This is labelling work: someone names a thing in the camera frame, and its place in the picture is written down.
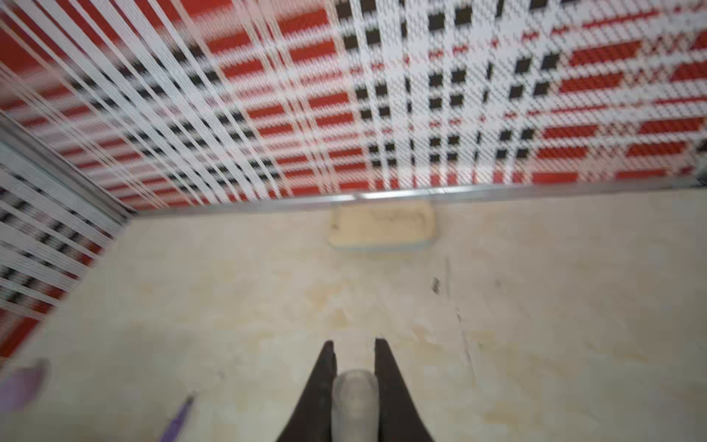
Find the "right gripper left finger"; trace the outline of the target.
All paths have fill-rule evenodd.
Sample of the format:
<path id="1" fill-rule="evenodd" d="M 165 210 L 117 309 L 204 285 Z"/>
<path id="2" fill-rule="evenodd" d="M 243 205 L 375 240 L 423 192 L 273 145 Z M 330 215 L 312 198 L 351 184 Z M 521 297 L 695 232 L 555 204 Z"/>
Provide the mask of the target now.
<path id="1" fill-rule="evenodd" d="M 277 442 L 331 442 L 333 382 L 337 377 L 334 342 L 326 341 Z"/>

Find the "clear pen cap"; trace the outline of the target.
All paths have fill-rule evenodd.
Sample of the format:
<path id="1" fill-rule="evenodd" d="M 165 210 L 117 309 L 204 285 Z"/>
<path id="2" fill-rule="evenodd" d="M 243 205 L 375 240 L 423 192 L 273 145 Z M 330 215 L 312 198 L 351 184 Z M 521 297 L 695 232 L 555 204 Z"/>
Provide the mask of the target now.
<path id="1" fill-rule="evenodd" d="M 379 440 L 379 381 L 373 372 L 352 369 L 334 379 L 331 440 Z"/>

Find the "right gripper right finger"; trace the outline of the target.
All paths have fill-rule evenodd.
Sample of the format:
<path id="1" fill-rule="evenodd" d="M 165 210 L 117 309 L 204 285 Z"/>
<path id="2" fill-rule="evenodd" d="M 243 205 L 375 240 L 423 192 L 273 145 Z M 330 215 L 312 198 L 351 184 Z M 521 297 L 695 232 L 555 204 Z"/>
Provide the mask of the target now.
<path id="1" fill-rule="evenodd" d="M 433 441 L 419 416 L 388 341 L 375 340 L 379 441 Z"/>

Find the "purple marker pen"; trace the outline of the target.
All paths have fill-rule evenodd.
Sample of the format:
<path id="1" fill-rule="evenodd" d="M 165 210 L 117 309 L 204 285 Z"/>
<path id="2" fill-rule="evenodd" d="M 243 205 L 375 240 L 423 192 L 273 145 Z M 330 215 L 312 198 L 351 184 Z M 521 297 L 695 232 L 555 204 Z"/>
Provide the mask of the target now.
<path id="1" fill-rule="evenodd" d="M 191 393 L 187 396 L 185 401 L 180 406 L 180 410 L 178 410 L 174 418 L 164 429 L 160 439 L 158 440 L 159 442 L 176 442 L 179 439 L 180 434 L 182 433 L 182 430 L 184 429 L 191 414 L 191 410 L 193 410 L 193 405 L 196 398 L 196 393 Z"/>

